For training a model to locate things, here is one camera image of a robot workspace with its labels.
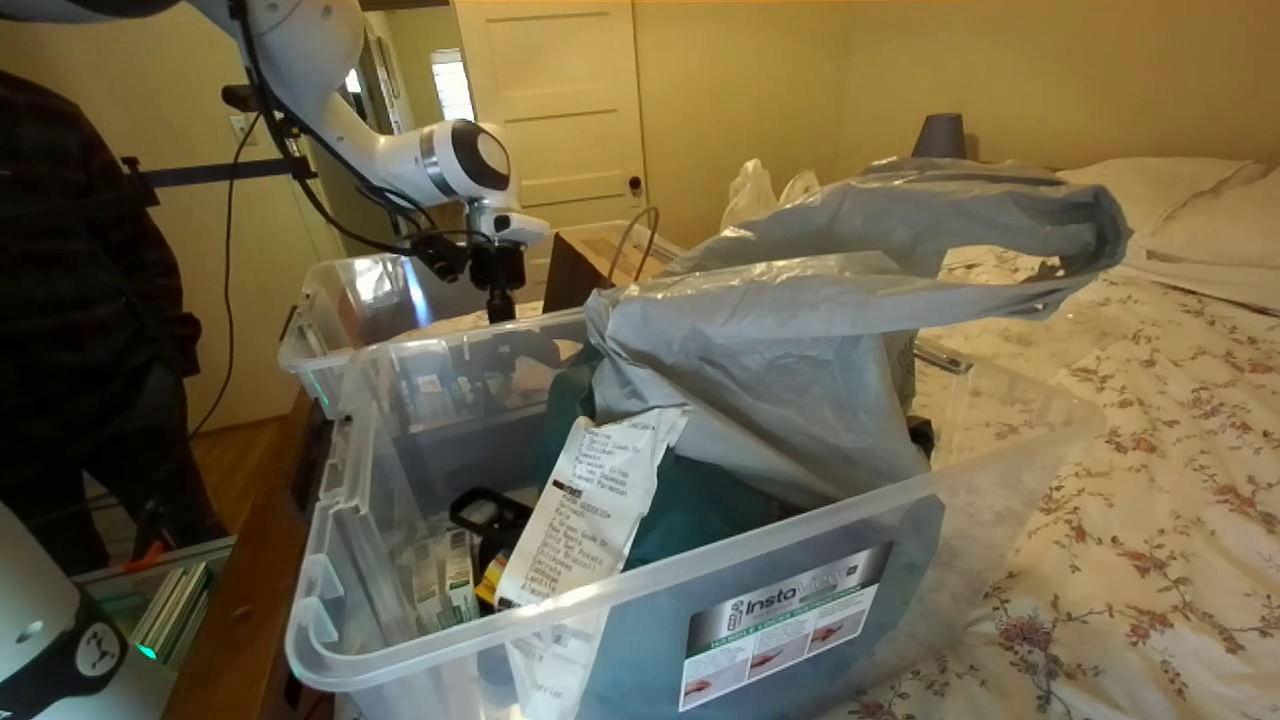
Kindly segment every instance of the floral bedspread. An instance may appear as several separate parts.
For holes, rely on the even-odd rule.
[[[1104,410],[947,654],[837,715],[1280,715],[1280,317],[1123,268],[936,341]]]

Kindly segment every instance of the clear plastic storage bin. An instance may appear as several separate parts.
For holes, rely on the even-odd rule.
[[[580,317],[554,311],[359,350],[359,409],[335,430],[282,637],[304,682],[377,720],[534,715],[520,709],[513,648],[600,624],[576,715],[808,715],[947,645],[1063,451],[1097,430],[1097,410],[1054,388],[924,347],[913,410],[936,423],[927,476],[433,629],[416,596],[418,546],[472,482],[531,499],[543,400],[576,347]],[[876,559],[860,593],[812,599],[825,576]]]
[[[281,341],[281,367],[304,384],[325,416],[338,416],[350,350],[433,322],[440,296],[426,287],[426,268],[413,257],[312,262]]]

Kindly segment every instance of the floor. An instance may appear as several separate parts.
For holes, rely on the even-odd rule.
[[[258,476],[288,471],[288,423],[258,418],[217,429],[193,440],[205,488],[218,519],[240,533]]]

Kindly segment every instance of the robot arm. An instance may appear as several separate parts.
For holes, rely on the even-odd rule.
[[[129,20],[170,2],[0,0],[0,20]],[[258,90],[367,187],[416,208],[464,204],[472,233],[491,245],[553,235],[543,220],[516,211],[508,149],[488,128],[449,118],[378,135],[350,111],[338,84],[362,48],[359,0],[193,0],[193,9],[240,43]]]

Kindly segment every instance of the white door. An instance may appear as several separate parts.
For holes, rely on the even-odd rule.
[[[631,0],[455,0],[455,16],[516,201],[553,225],[631,215],[643,193]]]

